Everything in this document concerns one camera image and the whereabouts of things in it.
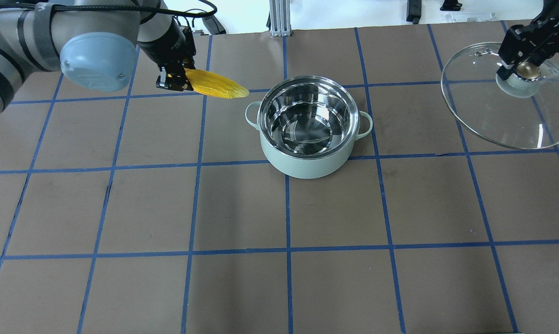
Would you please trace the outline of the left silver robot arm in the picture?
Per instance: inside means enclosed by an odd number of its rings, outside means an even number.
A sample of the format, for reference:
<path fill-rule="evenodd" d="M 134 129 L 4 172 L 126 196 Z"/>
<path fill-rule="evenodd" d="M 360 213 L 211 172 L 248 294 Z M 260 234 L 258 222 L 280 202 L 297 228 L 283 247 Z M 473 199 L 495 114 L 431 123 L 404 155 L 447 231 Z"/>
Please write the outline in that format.
<path fill-rule="evenodd" d="M 0 114 L 36 72 L 81 87 L 127 87 L 137 47 L 156 64 L 158 88 L 192 90 L 196 47 L 162 0 L 0 0 Z"/>

